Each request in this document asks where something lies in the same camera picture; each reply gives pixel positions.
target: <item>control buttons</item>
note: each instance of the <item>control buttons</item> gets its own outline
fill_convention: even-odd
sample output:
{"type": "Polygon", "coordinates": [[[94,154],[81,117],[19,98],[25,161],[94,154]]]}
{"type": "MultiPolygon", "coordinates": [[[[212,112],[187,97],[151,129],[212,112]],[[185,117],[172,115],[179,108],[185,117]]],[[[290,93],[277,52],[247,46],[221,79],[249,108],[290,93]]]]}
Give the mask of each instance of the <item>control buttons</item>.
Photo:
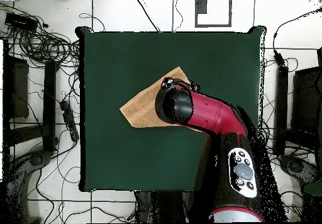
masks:
{"type": "Polygon", "coordinates": [[[244,185],[245,185],[245,183],[244,183],[244,181],[243,181],[242,179],[237,179],[237,180],[236,180],[236,183],[237,183],[239,186],[244,186],[244,185]]]}
{"type": "Polygon", "coordinates": [[[253,177],[253,170],[244,163],[237,164],[237,166],[234,168],[234,172],[238,175],[238,177],[248,181],[253,177]]]}
{"type": "Polygon", "coordinates": [[[254,185],[251,182],[247,182],[246,185],[249,189],[254,190],[254,185]]]}

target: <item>green table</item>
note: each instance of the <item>green table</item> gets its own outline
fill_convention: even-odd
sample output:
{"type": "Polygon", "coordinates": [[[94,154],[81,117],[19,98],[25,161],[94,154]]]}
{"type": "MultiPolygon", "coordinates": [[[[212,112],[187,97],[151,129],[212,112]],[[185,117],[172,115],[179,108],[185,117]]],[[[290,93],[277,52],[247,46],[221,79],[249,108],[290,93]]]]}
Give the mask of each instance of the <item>green table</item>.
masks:
{"type": "Polygon", "coordinates": [[[206,136],[184,127],[133,128],[119,108],[179,66],[201,92],[239,104],[257,126],[263,30],[86,33],[83,190],[195,190],[206,136]]]}

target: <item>wire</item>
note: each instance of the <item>wire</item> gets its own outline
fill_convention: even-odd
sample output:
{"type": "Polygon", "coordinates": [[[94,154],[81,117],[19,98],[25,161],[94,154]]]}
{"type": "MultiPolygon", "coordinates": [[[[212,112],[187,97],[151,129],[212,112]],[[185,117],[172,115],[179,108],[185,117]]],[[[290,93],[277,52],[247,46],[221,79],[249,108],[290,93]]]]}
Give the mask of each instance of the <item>wire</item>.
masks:
{"type": "Polygon", "coordinates": [[[305,13],[305,14],[302,14],[302,15],[298,16],[297,18],[294,18],[293,20],[289,20],[289,21],[286,21],[285,23],[281,24],[281,25],[277,28],[276,32],[274,33],[274,38],[273,38],[273,49],[274,49],[274,51],[276,51],[276,50],[275,50],[275,38],[276,38],[276,36],[277,36],[277,33],[278,33],[279,29],[280,29],[282,26],[284,26],[285,24],[288,24],[288,23],[290,23],[290,22],[292,22],[292,21],[298,20],[298,19],[300,19],[300,18],[307,17],[309,14],[315,14],[315,13],[319,13],[319,12],[322,12],[322,8],[318,8],[318,9],[315,9],[315,10],[313,10],[313,11],[307,12],[307,13],[305,13]]]}
{"type": "Polygon", "coordinates": [[[46,217],[45,221],[43,222],[43,224],[46,224],[46,222],[47,222],[48,218],[49,218],[49,217],[50,217],[50,215],[53,213],[53,210],[54,210],[54,208],[55,208],[55,204],[53,203],[53,201],[52,201],[52,200],[50,200],[48,197],[44,196],[44,195],[39,191],[38,183],[39,183],[39,180],[40,180],[41,176],[42,176],[42,169],[40,169],[40,175],[39,175],[39,178],[38,178],[38,180],[37,180],[37,182],[36,182],[36,190],[37,190],[38,194],[39,194],[42,198],[45,198],[46,200],[48,200],[49,202],[51,202],[51,204],[52,204],[52,206],[53,206],[53,207],[52,207],[52,210],[50,211],[50,213],[49,213],[49,214],[48,214],[48,216],[46,217]]]}
{"type": "Polygon", "coordinates": [[[184,18],[183,18],[183,16],[181,15],[181,13],[179,12],[179,10],[177,9],[177,3],[178,3],[178,0],[176,0],[176,2],[175,2],[175,10],[177,10],[177,12],[180,14],[180,16],[181,16],[181,23],[180,23],[180,26],[179,27],[177,27],[175,30],[174,30],[174,32],[176,32],[177,31],[177,29],[179,29],[180,27],[181,27],[181,25],[182,25],[182,22],[184,22],[184,18]]]}
{"type": "MultiPolygon", "coordinates": [[[[296,67],[295,67],[295,69],[294,70],[289,70],[288,73],[294,72],[299,67],[299,61],[295,57],[288,57],[288,58],[286,58],[284,60],[286,61],[286,67],[289,66],[289,61],[288,60],[295,60],[296,61],[296,67]]],[[[264,66],[265,67],[269,67],[271,65],[274,65],[275,63],[276,63],[275,60],[267,60],[267,59],[264,59],[264,66]]]]}
{"type": "Polygon", "coordinates": [[[89,211],[91,211],[91,210],[99,210],[99,211],[101,211],[101,212],[103,212],[104,214],[106,214],[106,215],[108,215],[108,216],[112,216],[112,217],[115,217],[115,219],[114,220],[119,220],[120,222],[123,222],[123,223],[129,223],[128,221],[126,221],[126,219],[124,218],[124,217],[122,217],[122,216],[116,216],[116,215],[113,215],[113,214],[111,214],[111,213],[108,213],[108,212],[106,212],[106,211],[104,211],[104,210],[102,210],[101,208],[99,208],[99,207],[97,207],[97,206],[93,206],[91,209],[89,209],[89,210],[85,210],[85,211],[82,211],[82,212],[76,212],[76,213],[71,213],[67,218],[66,218],[66,220],[64,221],[64,224],[66,224],[66,222],[67,222],[67,220],[71,217],[71,216],[73,216],[73,215],[80,215],[80,214],[84,214],[84,213],[86,213],[86,212],[89,212],[89,211]]]}
{"type": "Polygon", "coordinates": [[[87,14],[87,13],[81,13],[80,15],[79,15],[79,17],[80,18],[94,18],[95,20],[98,20],[101,24],[102,24],[102,26],[103,26],[103,31],[105,31],[105,26],[104,26],[104,23],[100,20],[100,19],[98,19],[97,17],[95,17],[95,16],[91,16],[90,14],[87,14]]]}
{"type": "Polygon", "coordinates": [[[295,192],[295,191],[285,191],[285,192],[281,193],[280,196],[283,196],[283,195],[288,194],[288,193],[295,194],[296,196],[299,196],[302,199],[302,196],[299,193],[295,192]]]}
{"type": "Polygon", "coordinates": [[[151,24],[153,25],[153,27],[155,28],[155,30],[157,31],[157,32],[160,32],[160,30],[154,25],[154,23],[152,22],[152,20],[150,19],[150,17],[148,16],[148,13],[145,11],[145,8],[144,8],[144,6],[143,6],[143,4],[140,2],[140,0],[137,0],[138,1],[138,3],[140,4],[140,6],[141,6],[141,8],[143,9],[143,11],[144,11],[144,13],[145,13],[145,15],[148,17],[148,20],[150,20],[150,22],[151,22],[151,24]]]}

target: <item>brown cardboard piece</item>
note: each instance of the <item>brown cardboard piece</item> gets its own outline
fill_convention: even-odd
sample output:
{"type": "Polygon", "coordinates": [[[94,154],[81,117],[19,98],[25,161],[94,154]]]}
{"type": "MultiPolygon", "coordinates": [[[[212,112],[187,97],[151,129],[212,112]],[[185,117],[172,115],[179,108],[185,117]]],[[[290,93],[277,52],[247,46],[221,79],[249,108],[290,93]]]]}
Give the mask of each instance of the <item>brown cardboard piece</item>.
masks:
{"type": "Polygon", "coordinates": [[[150,87],[139,92],[134,98],[129,100],[119,109],[132,127],[146,128],[178,126],[176,124],[170,124],[160,120],[155,112],[155,98],[157,97],[157,93],[160,90],[161,83],[165,77],[178,78],[189,83],[187,76],[181,68],[176,67],[174,70],[160,78],[157,82],[153,83],[150,87]]]}

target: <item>floor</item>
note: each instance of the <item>floor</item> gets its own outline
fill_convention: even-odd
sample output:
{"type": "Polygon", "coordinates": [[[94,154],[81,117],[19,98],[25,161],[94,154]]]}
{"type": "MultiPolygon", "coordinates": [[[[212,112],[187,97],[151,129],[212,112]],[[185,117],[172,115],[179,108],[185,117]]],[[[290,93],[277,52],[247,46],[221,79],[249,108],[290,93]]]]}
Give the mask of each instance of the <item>floor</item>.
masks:
{"type": "MultiPolygon", "coordinates": [[[[194,27],[194,0],[174,0],[174,23],[172,27],[172,0],[140,0],[145,7],[155,26],[161,31],[237,31],[247,32],[252,26],[263,25],[267,28],[265,37],[265,58],[273,60],[272,42],[273,35],[277,27],[282,23],[296,18],[308,11],[320,7],[319,0],[233,0],[232,2],[232,22],[231,27],[195,28],[194,27]]],[[[76,26],[90,26],[94,31],[155,31],[149,22],[137,0],[17,0],[16,2],[3,2],[4,4],[15,6],[16,8],[31,15],[41,17],[48,24],[47,31],[60,33],[67,36],[71,42],[77,40],[74,33],[76,26]],[[86,15],[92,14],[97,19],[86,15]]],[[[208,0],[209,11],[214,13],[217,22],[208,24],[223,24],[226,18],[228,3],[226,0],[208,0]],[[216,12],[213,7],[221,7],[222,13],[216,12]]],[[[0,30],[5,30],[5,12],[0,10],[0,30]]],[[[298,61],[297,69],[305,69],[317,66],[316,49],[322,47],[322,18],[320,14],[312,14],[283,26],[275,40],[275,47],[286,58],[295,58],[298,61]]],[[[15,46],[15,53],[19,54],[19,46],[15,46]]],[[[30,64],[29,83],[29,104],[33,108],[39,122],[42,122],[43,104],[38,96],[42,96],[43,72],[33,68],[35,64],[30,64]]],[[[269,62],[270,66],[265,69],[265,96],[264,105],[275,99],[275,73],[276,64],[269,62]]],[[[296,61],[289,59],[290,70],[296,68],[296,61]]],[[[62,99],[70,91],[68,82],[69,75],[73,73],[72,65],[57,73],[57,99],[62,99]]],[[[294,73],[289,73],[289,92],[292,91],[292,77],[294,73]]],[[[79,100],[77,96],[70,99],[71,107],[74,110],[75,121],[79,122],[79,100]]],[[[264,108],[264,119],[270,128],[273,128],[274,107],[267,105],[264,108]]],[[[57,137],[65,130],[64,121],[60,110],[57,110],[56,122],[57,137]]],[[[26,119],[15,119],[12,128],[34,125],[35,118],[30,113],[26,119]]],[[[68,150],[72,146],[72,141],[68,132],[63,132],[60,137],[59,152],[68,150]]],[[[21,143],[11,148],[11,154],[20,156],[29,151],[32,147],[37,148],[41,139],[35,139],[26,143],[21,143]]],[[[113,223],[121,222],[118,217],[127,218],[135,208],[135,197],[133,192],[128,191],[94,191],[92,193],[82,193],[78,189],[80,166],[80,145],[51,161],[42,171],[39,190],[48,198],[54,200],[54,209],[47,219],[47,223],[113,223]]],[[[279,192],[293,190],[301,193],[299,185],[295,179],[289,177],[281,171],[278,161],[272,161],[272,169],[279,187],[279,192]]],[[[51,202],[42,198],[35,190],[36,181],[40,173],[35,172],[28,186],[28,209],[31,216],[42,217],[42,222],[52,210],[51,202]]],[[[297,210],[301,209],[301,199],[291,193],[283,194],[283,202],[286,204],[286,211],[289,221],[298,221],[297,210]]]]}

